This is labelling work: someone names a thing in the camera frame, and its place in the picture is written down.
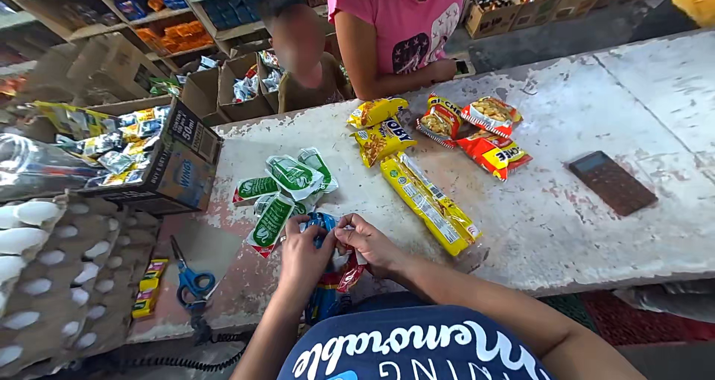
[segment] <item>yellow bag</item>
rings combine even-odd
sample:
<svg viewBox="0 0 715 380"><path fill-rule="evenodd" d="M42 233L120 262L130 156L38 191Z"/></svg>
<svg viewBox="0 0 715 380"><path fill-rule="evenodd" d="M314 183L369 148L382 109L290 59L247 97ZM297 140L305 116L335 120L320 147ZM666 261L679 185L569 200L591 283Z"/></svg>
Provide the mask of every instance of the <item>yellow bag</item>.
<svg viewBox="0 0 715 380"><path fill-rule="evenodd" d="M380 171L450 255L457 256L482 235L472 220L405 153L385 158Z"/></svg>

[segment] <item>snack packet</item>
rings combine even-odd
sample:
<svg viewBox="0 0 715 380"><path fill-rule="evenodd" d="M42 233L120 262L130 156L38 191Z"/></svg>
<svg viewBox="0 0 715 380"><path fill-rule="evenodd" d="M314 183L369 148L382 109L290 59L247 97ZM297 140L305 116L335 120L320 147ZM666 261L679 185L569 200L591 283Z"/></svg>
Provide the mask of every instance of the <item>snack packet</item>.
<svg viewBox="0 0 715 380"><path fill-rule="evenodd" d="M481 236L472 220L405 153L385 158L380 170L450 255L457 256Z"/></svg>
<svg viewBox="0 0 715 380"><path fill-rule="evenodd" d="M246 243L255 248L259 255L268 258L294 207L293 200L280 193L276 194L258 219L256 227L248 234Z"/></svg>
<svg viewBox="0 0 715 380"><path fill-rule="evenodd" d="M330 169L327 168L317 148L301 148L298 162L304 163L322 174L322 183L318 191L330 193L337 189L337 179L330 173Z"/></svg>
<svg viewBox="0 0 715 380"><path fill-rule="evenodd" d="M261 196L273 196L280 193L278 183L273 178L250 178L238 181L233 191L233 205L246 205L244 201L253 200Z"/></svg>
<svg viewBox="0 0 715 380"><path fill-rule="evenodd" d="M487 141L499 147L508 158L508 165L506 169L509 172L512 172L514 169L522 165L526 165L533 159L532 156L530 156L529 153L527 153L523 148L517 146L512 139L500 137L493 133L489 133L486 130L480 130L473 136L484 137Z"/></svg>
<svg viewBox="0 0 715 380"><path fill-rule="evenodd" d="M403 151L417 144L394 118L388 118L380 125L360 130L350 135L360 145L360 156L366 167L375 165L390 154Z"/></svg>
<svg viewBox="0 0 715 380"><path fill-rule="evenodd" d="M500 181L506 181L509 156L491 141L479 135L460 138L457 144L472 160Z"/></svg>
<svg viewBox="0 0 715 380"><path fill-rule="evenodd" d="M454 148L457 132L462 125L460 109L434 92L427 99L427 112L417 119L417 130L447 148Z"/></svg>
<svg viewBox="0 0 715 380"><path fill-rule="evenodd" d="M404 98L398 97L366 101L355 108L347 117L347 122L357 129L364 129L377 125L387 118L394 118L407 105Z"/></svg>
<svg viewBox="0 0 715 380"><path fill-rule="evenodd" d="M521 113L494 97L482 97L462 109L462 118L478 128L502 137L511 137L514 123L522 120Z"/></svg>
<svg viewBox="0 0 715 380"><path fill-rule="evenodd" d="M307 198L320 189L323 179L322 173L291 156L268 157L266 173L296 201Z"/></svg>

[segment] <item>long yellow package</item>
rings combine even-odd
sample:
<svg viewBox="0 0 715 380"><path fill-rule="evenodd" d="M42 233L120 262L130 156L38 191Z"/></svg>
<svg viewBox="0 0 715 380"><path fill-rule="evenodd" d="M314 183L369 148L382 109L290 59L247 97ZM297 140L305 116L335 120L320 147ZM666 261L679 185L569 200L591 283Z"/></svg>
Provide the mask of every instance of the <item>long yellow package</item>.
<svg viewBox="0 0 715 380"><path fill-rule="evenodd" d="M347 122L357 129L364 129L377 125L387 118L394 118L407 106L407 101L399 97L365 101L347 117Z"/></svg>
<svg viewBox="0 0 715 380"><path fill-rule="evenodd" d="M380 163L380 170L450 255L457 256L482 235L474 222L427 178L407 154L400 151L385 158Z"/></svg>

